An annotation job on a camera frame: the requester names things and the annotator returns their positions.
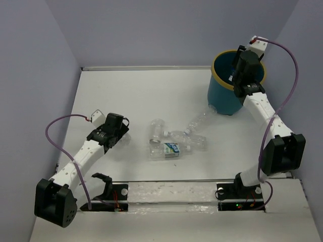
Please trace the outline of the blue label plastic bottle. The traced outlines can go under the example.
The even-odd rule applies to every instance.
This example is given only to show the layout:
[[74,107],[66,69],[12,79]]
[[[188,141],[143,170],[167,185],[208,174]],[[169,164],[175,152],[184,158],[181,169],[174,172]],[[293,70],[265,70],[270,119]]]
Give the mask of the blue label plastic bottle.
[[233,83],[235,81],[235,79],[236,79],[236,69],[231,68],[231,72],[230,72],[228,80]]

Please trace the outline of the black label small bottle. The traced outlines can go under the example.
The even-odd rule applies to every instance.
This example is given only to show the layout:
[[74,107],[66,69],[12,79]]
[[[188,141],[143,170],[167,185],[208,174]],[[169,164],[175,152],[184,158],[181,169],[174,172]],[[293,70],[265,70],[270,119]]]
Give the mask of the black label small bottle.
[[131,136],[126,133],[122,136],[122,138],[118,141],[118,143],[122,144],[122,145],[128,145],[131,141]]

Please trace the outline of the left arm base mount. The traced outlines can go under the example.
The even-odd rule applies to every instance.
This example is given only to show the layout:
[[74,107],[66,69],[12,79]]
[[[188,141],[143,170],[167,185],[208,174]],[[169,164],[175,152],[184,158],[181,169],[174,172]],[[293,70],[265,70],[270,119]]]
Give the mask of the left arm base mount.
[[127,212],[128,191],[127,183],[115,183],[112,178],[102,173],[95,173],[87,185],[92,197],[91,209],[88,207],[87,198],[78,208],[84,212]]

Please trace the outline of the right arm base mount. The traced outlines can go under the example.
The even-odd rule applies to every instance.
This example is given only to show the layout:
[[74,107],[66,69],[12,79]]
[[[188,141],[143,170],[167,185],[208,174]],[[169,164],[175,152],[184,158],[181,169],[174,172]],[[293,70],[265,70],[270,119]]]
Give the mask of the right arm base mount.
[[260,184],[244,187],[240,174],[229,183],[218,183],[214,193],[219,211],[265,211]]

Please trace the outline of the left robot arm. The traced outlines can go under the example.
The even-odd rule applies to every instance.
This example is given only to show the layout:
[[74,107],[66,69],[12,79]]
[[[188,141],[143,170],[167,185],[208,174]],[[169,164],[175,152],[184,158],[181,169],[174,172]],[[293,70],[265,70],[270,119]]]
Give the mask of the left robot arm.
[[49,179],[41,179],[36,185],[34,215],[60,227],[71,224],[79,207],[86,204],[92,209],[91,201],[103,202],[111,197],[115,210],[120,210],[118,192],[108,175],[94,173],[85,180],[84,175],[112,149],[129,131],[129,120],[115,113],[104,115],[96,110],[84,119],[94,125],[76,155],[61,149],[70,161]]

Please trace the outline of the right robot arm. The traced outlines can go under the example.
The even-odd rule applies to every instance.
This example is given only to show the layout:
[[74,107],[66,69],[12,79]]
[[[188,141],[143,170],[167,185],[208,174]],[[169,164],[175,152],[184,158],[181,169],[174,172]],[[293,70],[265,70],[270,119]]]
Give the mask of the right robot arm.
[[288,128],[271,106],[263,86],[257,79],[261,69],[258,54],[245,46],[239,46],[232,62],[232,83],[235,96],[252,114],[264,130],[258,163],[236,175],[233,194],[243,198],[268,178],[300,167],[306,139]]

